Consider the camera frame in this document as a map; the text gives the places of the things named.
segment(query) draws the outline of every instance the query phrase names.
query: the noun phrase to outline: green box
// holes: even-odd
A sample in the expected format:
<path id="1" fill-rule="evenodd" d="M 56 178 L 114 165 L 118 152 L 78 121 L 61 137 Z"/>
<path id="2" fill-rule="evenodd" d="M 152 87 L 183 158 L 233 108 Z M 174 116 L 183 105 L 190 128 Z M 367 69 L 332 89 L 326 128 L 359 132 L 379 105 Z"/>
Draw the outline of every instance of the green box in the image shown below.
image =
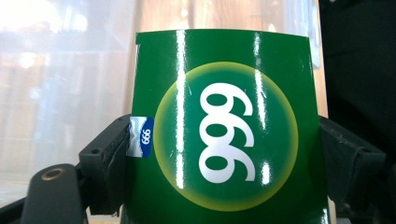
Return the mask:
<path id="1" fill-rule="evenodd" d="M 136 45 L 124 223 L 330 222 L 308 38 L 179 30 Z"/>

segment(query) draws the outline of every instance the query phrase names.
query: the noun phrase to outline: blurred background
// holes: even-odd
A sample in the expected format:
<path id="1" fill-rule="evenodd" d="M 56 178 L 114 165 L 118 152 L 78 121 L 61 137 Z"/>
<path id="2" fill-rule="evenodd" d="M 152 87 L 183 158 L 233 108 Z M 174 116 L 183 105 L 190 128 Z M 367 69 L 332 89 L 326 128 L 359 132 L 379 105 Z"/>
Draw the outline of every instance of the blurred background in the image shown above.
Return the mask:
<path id="1" fill-rule="evenodd" d="M 309 36 L 327 115 L 318 1 L 0 0 L 0 207 L 131 112 L 135 32 L 192 28 Z"/>

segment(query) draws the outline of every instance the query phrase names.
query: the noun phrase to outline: screw hole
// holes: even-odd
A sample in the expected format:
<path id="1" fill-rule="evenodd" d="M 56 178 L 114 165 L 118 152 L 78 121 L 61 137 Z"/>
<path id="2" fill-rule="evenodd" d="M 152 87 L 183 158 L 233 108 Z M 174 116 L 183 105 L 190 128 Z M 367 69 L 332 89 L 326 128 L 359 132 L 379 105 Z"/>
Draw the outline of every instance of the screw hole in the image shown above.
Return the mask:
<path id="1" fill-rule="evenodd" d="M 53 180 L 60 177 L 65 172 L 64 168 L 54 168 L 52 170 L 48 170 L 41 176 L 43 180 Z"/>
<path id="2" fill-rule="evenodd" d="M 99 148 L 94 148 L 93 150 L 91 150 L 92 154 L 98 154 L 100 152 Z"/>

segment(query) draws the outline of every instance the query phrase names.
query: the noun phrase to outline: blue and white sticker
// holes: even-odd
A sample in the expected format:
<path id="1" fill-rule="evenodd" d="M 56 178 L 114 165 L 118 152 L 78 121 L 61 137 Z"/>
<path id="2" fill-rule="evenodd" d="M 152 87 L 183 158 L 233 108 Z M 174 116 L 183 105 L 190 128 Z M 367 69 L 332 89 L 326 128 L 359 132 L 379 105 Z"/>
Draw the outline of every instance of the blue and white sticker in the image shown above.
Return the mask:
<path id="1" fill-rule="evenodd" d="M 146 158 L 151 154 L 154 119 L 130 117 L 128 157 Z"/>

